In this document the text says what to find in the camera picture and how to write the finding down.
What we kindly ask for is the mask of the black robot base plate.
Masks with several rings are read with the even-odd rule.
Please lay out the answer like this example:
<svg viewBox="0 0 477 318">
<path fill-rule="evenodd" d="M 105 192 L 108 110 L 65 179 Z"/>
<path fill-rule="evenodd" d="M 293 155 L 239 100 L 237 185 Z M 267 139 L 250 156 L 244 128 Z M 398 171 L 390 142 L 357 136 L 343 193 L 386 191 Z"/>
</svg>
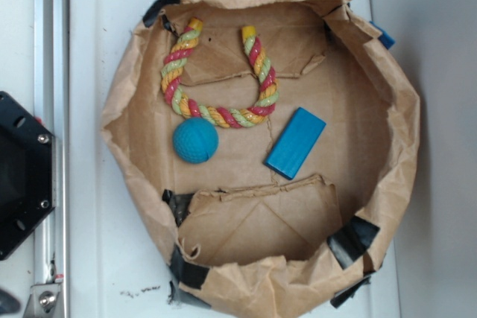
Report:
<svg viewBox="0 0 477 318">
<path fill-rule="evenodd" d="M 1 260 L 53 210 L 54 136 L 1 92 Z"/>
</svg>

